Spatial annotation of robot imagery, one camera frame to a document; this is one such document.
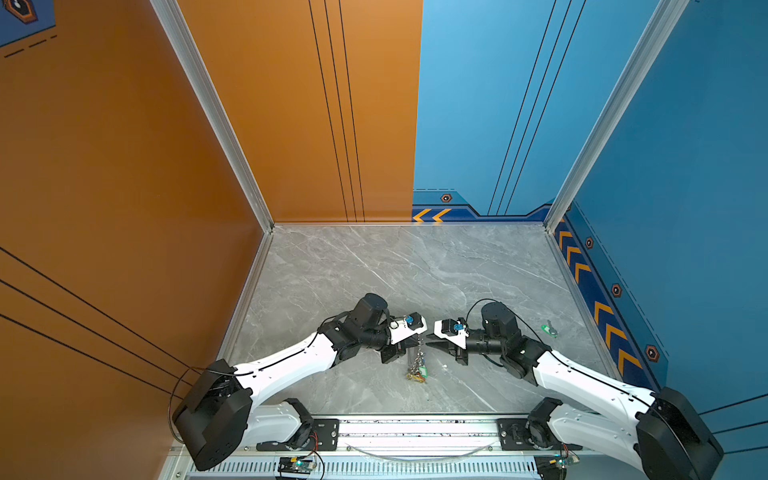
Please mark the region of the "bunch of coloured keys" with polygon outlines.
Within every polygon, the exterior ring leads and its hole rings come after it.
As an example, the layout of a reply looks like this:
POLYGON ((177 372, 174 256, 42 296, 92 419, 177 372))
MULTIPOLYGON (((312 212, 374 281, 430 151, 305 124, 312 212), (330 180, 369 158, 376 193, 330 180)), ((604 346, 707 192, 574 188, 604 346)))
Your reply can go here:
POLYGON ((406 378, 419 383, 425 383, 428 378, 428 369, 425 362, 420 358, 414 360, 408 367, 406 378))

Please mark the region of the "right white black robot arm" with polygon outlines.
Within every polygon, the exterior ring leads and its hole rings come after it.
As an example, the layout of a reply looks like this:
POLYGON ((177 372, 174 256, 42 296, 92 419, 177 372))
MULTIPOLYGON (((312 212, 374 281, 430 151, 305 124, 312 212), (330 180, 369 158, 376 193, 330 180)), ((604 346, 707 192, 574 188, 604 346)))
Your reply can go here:
POLYGON ((508 438, 538 450, 573 445, 622 461, 649 479, 711 479, 725 457, 715 435, 681 392, 635 386, 567 358, 505 304, 481 309, 482 326, 465 319, 435 323, 428 346, 467 364, 484 355, 513 377, 554 392, 528 414, 522 433, 508 438))

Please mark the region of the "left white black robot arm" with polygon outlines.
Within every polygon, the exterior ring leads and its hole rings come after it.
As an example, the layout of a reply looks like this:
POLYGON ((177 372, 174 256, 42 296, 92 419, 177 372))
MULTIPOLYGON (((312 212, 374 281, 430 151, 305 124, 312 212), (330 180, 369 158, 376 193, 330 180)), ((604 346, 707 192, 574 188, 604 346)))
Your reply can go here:
POLYGON ((350 311, 324 319, 306 339, 250 363, 219 359, 203 368, 170 415, 197 470, 210 470, 245 446, 313 449, 314 419, 297 399, 268 399, 368 348, 387 364, 418 345, 428 328, 417 312, 395 317, 381 296, 368 293, 350 311))

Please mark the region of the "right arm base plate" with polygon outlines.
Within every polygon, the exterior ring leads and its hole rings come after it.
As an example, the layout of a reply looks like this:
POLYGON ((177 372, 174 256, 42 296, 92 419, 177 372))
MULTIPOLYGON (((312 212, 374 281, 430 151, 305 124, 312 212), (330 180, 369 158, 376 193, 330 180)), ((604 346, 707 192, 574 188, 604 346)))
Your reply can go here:
POLYGON ((563 446, 547 427, 526 418, 502 417, 496 420, 496 427, 503 451, 559 452, 563 446))

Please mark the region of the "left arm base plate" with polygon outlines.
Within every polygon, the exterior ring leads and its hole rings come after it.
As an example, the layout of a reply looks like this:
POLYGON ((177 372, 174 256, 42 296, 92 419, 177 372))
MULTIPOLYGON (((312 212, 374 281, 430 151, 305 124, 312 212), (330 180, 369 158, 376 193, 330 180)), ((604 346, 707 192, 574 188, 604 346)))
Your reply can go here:
POLYGON ((335 418, 314 419, 302 424, 297 433, 285 442, 268 441, 256 446, 263 452, 336 451, 338 448, 340 421, 335 418))

